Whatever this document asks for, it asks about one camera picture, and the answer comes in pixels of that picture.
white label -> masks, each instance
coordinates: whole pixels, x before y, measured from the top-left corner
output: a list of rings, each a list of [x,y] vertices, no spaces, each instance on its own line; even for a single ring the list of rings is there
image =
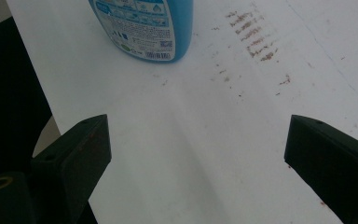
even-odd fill
[[[128,53],[154,61],[175,56],[167,0],[96,0],[95,8],[112,41]]]

blue bottle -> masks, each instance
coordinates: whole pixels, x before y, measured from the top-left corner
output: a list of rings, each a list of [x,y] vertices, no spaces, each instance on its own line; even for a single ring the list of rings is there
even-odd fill
[[[193,0],[89,0],[110,39],[130,55],[173,63],[190,44]]]

scratch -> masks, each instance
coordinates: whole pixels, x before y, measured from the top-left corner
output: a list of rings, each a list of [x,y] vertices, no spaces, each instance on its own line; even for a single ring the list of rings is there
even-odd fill
[[[307,23],[305,22],[304,18],[301,17],[301,15],[295,10],[294,7],[292,7],[292,5],[290,5],[288,0],[285,0],[287,6],[289,6],[293,12],[304,22],[305,27],[307,28],[307,30],[310,31],[310,34],[312,35],[313,39],[315,40],[315,43],[324,51],[325,56],[327,56],[327,58],[330,60],[330,62],[335,66],[335,68],[337,69],[338,73],[344,78],[345,82],[347,83],[347,85],[353,90],[353,92],[358,96],[358,91],[351,85],[351,83],[348,81],[347,77],[342,73],[342,71],[337,67],[336,62],[334,61],[334,59],[329,55],[329,53],[327,52],[326,48],[322,45],[321,42],[319,42],[319,40],[316,38],[316,35],[314,32],[312,32],[312,30],[310,29],[310,27],[307,25]]]

white surface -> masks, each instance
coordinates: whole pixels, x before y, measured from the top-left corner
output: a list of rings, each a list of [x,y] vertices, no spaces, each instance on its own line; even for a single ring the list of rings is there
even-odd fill
[[[8,4],[60,131],[108,115],[99,223],[340,223],[283,152],[292,114],[358,139],[358,1],[195,1],[163,65],[117,49],[87,0]]]

black fabric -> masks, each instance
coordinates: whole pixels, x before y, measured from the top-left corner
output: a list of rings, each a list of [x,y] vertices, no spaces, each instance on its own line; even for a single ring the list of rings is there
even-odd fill
[[[13,18],[0,23],[0,173],[30,171],[48,101]]]

